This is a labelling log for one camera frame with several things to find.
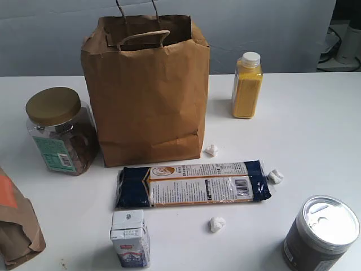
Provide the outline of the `white candy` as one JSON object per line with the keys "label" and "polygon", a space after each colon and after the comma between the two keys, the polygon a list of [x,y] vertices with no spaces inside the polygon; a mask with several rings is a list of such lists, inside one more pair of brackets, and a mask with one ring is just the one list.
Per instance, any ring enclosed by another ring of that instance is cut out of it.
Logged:
{"label": "white candy", "polygon": [[226,220],[223,217],[212,217],[209,220],[209,230],[216,233],[223,229],[226,225]]}
{"label": "white candy", "polygon": [[214,144],[208,146],[206,149],[205,149],[205,152],[213,157],[217,156],[217,153],[218,153],[218,147]]}
{"label": "white candy", "polygon": [[272,170],[267,178],[272,181],[274,184],[279,184],[284,180],[284,176],[277,169]]}

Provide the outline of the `white candy bottom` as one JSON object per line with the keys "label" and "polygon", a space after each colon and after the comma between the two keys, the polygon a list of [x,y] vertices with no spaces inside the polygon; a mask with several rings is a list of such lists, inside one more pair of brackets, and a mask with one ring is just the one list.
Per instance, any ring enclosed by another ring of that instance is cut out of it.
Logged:
{"label": "white candy bottom", "polygon": [[226,220],[223,217],[212,217],[209,220],[209,230],[216,233],[223,229],[226,225]]}

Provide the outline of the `brown paper shopping bag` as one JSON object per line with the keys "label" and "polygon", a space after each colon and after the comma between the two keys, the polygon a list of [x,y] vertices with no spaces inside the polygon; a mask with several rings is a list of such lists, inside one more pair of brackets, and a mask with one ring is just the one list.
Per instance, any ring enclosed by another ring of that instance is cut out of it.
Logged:
{"label": "brown paper shopping bag", "polygon": [[189,16],[101,17],[81,65],[106,166],[200,157],[210,48]]}

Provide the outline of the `dark blue noodle packet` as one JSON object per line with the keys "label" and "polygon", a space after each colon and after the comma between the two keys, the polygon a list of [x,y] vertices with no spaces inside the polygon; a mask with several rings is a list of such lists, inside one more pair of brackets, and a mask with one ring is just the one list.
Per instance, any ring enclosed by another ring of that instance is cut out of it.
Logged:
{"label": "dark blue noodle packet", "polygon": [[260,161],[124,167],[116,209],[262,202],[271,198]]}

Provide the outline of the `yellow bottle white cap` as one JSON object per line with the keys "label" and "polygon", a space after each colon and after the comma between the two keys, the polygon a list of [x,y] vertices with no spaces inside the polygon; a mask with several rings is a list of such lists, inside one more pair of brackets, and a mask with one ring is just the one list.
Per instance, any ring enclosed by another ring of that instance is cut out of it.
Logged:
{"label": "yellow bottle white cap", "polygon": [[263,72],[261,56],[245,52],[237,60],[232,91],[232,115],[238,119],[251,119],[256,111]]}

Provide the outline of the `small white milk carton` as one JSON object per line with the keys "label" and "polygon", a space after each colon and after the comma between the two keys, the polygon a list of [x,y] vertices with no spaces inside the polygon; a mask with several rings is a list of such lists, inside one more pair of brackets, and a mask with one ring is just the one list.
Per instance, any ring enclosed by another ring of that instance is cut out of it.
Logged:
{"label": "small white milk carton", "polygon": [[114,212],[109,236],[123,268],[150,266],[150,237],[143,210]]}

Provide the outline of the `clear jar gold lid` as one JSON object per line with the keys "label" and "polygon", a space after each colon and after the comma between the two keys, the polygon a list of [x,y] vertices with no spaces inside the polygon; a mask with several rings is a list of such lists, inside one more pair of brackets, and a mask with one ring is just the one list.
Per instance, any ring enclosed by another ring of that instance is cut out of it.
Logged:
{"label": "clear jar gold lid", "polygon": [[85,173],[100,146],[87,103],[71,88],[48,88],[26,103],[27,130],[47,168],[74,176]]}

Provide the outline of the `grey can silver lid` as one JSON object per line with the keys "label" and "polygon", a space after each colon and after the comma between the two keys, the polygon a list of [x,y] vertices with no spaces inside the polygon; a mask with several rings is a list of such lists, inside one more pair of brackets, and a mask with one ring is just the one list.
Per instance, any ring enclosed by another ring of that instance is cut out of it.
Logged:
{"label": "grey can silver lid", "polygon": [[330,270],[358,239],[356,214],[327,195],[308,198],[297,213],[282,253],[291,270]]}

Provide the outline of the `brown kraft pouch orange label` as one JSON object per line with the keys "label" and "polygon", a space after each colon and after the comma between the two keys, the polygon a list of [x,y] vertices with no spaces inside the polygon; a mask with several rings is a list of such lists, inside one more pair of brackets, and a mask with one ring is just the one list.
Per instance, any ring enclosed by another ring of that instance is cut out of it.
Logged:
{"label": "brown kraft pouch orange label", "polygon": [[31,260],[46,248],[31,201],[1,170],[1,256],[7,270]]}

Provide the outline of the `white device in background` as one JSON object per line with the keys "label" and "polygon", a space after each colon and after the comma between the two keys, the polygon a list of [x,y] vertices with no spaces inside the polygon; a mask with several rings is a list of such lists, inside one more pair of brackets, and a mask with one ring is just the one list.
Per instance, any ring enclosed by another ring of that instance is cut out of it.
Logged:
{"label": "white device in background", "polygon": [[342,39],[336,60],[342,64],[351,64],[358,53],[360,46],[360,20],[352,19]]}

